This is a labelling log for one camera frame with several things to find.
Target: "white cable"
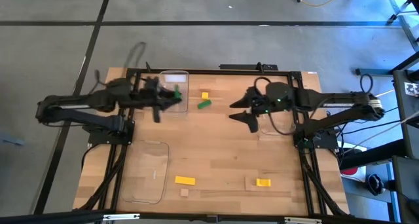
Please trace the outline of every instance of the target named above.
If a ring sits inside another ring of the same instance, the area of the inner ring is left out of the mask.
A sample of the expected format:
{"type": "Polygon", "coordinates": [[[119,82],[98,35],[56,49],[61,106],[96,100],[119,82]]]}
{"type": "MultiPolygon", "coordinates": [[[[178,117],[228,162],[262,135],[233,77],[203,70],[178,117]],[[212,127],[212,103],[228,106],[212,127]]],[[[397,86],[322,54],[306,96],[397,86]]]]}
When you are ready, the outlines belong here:
{"type": "Polygon", "coordinates": [[[369,138],[367,138],[367,139],[365,139],[365,140],[361,141],[360,143],[358,143],[357,145],[353,146],[353,147],[352,147],[352,148],[350,148],[349,150],[344,151],[344,152],[343,152],[343,154],[346,154],[346,153],[347,153],[347,152],[349,152],[349,151],[353,151],[356,147],[360,146],[362,143],[364,143],[364,142],[366,142],[366,141],[368,141],[368,140],[370,140],[370,139],[373,139],[374,137],[376,137],[376,136],[378,136],[378,135],[381,135],[381,134],[383,134],[383,133],[387,132],[388,130],[393,129],[393,128],[395,128],[396,126],[399,126],[399,125],[400,125],[400,124],[402,124],[402,123],[405,123],[407,120],[409,120],[409,119],[411,119],[411,118],[413,118],[413,117],[415,117],[415,116],[417,116],[417,115],[419,115],[419,111],[415,112],[414,114],[412,114],[411,116],[407,117],[405,120],[403,120],[403,121],[401,121],[401,122],[397,123],[396,125],[393,125],[392,127],[387,128],[387,129],[385,129],[384,131],[379,132],[379,133],[377,133],[377,134],[375,134],[375,135],[373,135],[373,136],[370,136],[369,138]]]}

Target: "gray floor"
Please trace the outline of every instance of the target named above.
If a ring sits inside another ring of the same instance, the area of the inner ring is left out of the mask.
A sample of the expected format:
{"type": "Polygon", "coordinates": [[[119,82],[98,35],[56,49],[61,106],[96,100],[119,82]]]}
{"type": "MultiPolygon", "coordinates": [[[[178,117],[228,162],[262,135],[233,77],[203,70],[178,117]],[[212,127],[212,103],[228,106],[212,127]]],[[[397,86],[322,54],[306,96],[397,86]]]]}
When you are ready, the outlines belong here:
{"type": "MultiPolygon", "coordinates": [[[[0,20],[95,20],[101,2],[0,0],[0,20]]],[[[105,20],[385,21],[392,13],[388,0],[336,0],[320,8],[294,0],[110,0],[105,20]]],[[[91,27],[0,27],[0,131],[26,142],[22,147],[0,144],[0,216],[31,211],[58,132],[37,123],[36,103],[49,94],[71,93],[91,32],[91,27]]],[[[92,87],[95,69],[105,77],[108,67],[122,66],[138,41],[147,43],[141,67],[145,61],[159,68],[208,69],[261,61],[278,64],[282,70],[316,71],[324,92],[359,90],[355,68],[392,68],[414,52],[401,28],[104,27],[82,92],[92,87]]],[[[374,94],[390,89],[391,78],[374,78],[374,94]]],[[[394,93],[381,100],[386,109],[396,106],[394,93]]],[[[349,124],[346,129],[396,119],[397,111],[392,111],[380,122],[349,124]]],[[[383,128],[351,134],[345,140],[356,144],[383,128]]],[[[364,146],[376,147],[400,137],[396,128],[364,146]]],[[[70,130],[47,212],[71,209],[86,141],[87,134],[80,128],[70,130]]],[[[353,204],[350,211],[359,217],[379,214],[359,207],[386,209],[377,201],[351,196],[348,200],[353,204]]]]}

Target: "red object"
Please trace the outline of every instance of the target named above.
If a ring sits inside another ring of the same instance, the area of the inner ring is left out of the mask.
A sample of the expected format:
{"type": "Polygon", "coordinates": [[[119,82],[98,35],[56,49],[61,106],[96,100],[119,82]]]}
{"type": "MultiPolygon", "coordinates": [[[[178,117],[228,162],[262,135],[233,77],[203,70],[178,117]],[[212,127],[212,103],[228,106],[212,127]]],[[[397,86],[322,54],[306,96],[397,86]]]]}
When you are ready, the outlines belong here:
{"type": "Polygon", "coordinates": [[[349,169],[340,171],[341,174],[346,175],[346,176],[352,176],[356,172],[358,172],[358,168],[349,168],[349,169]]]}

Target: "wooden tabletop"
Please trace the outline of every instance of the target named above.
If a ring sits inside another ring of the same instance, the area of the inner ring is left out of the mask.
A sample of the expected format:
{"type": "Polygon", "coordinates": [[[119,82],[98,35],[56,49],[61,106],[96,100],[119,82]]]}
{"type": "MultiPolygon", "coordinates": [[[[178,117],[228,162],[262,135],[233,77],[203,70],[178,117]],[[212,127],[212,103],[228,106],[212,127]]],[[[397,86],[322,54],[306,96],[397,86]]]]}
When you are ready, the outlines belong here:
{"type": "MultiPolygon", "coordinates": [[[[122,71],[110,68],[107,81],[120,77],[122,71]]],[[[228,106],[244,95],[255,78],[189,75],[187,113],[163,113],[162,122],[155,123],[149,109],[136,110],[135,134],[127,152],[117,211],[307,215],[301,165],[293,138],[277,135],[266,117],[258,119],[259,131],[253,134],[246,124],[228,117],[243,111],[228,106]],[[209,92],[212,104],[198,109],[202,92],[209,92]],[[175,176],[193,177],[196,184],[175,183],[175,176]],[[271,187],[256,186],[257,178],[270,179],[271,187]],[[187,196],[181,196],[182,189],[188,189],[187,196]]],[[[320,91],[316,73],[302,72],[302,78],[304,88],[320,91]]],[[[285,77],[269,79],[287,82],[285,77]]],[[[266,82],[259,81],[257,86],[264,92],[265,85],[266,82]]],[[[272,116],[280,130],[292,130],[290,112],[272,116]]],[[[322,117],[325,117],[323,110],[314,115],[317,119],[322,117]]],[[[74,208],[82,206],[102,182],[109,148],[101,145],[87,154],[74,208]]],[[[348,212],[336,158],[324,149],[316,152],[324,187],[340,208],[348,212]]],[[[311,191],[318,212],[313,185],[311,191]]]]}

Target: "yellow block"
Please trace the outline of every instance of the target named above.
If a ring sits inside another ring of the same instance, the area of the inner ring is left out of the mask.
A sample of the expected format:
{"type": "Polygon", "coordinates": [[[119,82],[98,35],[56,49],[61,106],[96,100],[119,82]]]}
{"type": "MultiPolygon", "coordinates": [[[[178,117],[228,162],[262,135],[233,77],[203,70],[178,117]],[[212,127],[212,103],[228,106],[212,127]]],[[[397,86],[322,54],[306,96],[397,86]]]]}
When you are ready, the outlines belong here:
{"type": "Polygon", "coordinates": [[[256,185],[259,187],[270,187],[270,179],[256,179],[256,185]]]}
{"type": "Polygon", "coordinates": [[[184,185],[195,185],[195,178],[176,176],[175,183],[184,184],[184,185]]]}
{"type": "Polygon", "coordinates": [[[203,93],[202,93],[202,99],[203,99],[203,100],[208,100],[208,97],[209,97],[208,92],[203,92],[203,93]]]}

